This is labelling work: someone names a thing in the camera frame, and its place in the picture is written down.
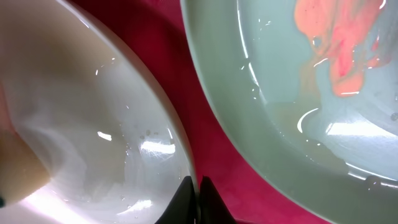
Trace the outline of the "green yellow sponge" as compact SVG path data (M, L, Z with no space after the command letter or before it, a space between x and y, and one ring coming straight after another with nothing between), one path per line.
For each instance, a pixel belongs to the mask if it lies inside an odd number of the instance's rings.
M47 169L24 140L1 131L1 207L26 198L49 180Z

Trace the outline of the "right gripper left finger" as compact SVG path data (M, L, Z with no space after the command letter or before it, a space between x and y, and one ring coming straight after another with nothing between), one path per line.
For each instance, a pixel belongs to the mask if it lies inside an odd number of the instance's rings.
M164 213L155 224L194 224L197 206L192 178L183 178Z

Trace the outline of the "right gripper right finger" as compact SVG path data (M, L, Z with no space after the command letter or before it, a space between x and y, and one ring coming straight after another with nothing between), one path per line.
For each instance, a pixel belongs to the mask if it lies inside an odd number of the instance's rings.
M211 179L203 176L200 184L201 224L237 224Z

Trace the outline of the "white plate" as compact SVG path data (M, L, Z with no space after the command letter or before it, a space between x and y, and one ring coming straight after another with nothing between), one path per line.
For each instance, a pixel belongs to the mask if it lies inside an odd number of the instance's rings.
M139 57L68 1L1 2L1 131L50 174L2 223L156 223L192 153Z

